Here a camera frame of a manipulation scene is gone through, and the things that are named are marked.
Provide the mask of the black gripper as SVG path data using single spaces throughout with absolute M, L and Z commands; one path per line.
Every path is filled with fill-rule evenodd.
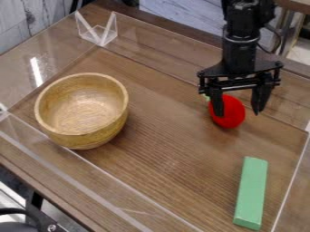
M 279 86 L 281 61 L 258 61 L 247 72 L 233 73 L 221 62 L 198 71 L 199 94 L 210 94 L 214 114 L 225 116 L 223 92 L 251 89 L 251 109 L 255 115 L 265 110 L 271 91 Z

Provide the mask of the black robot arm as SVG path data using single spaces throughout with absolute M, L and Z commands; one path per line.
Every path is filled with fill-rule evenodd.
M 275 18 L 274 0 L 222 0 L 226 24 L 221 62 L 198 71 L 199 94 L 211 101 L 218 117 L 225 116 L 225 92 L 251 89 L 251 109 L 263 110 L 271 91 L 279 86 L 281 61 L 258 61 L 261 30 Z

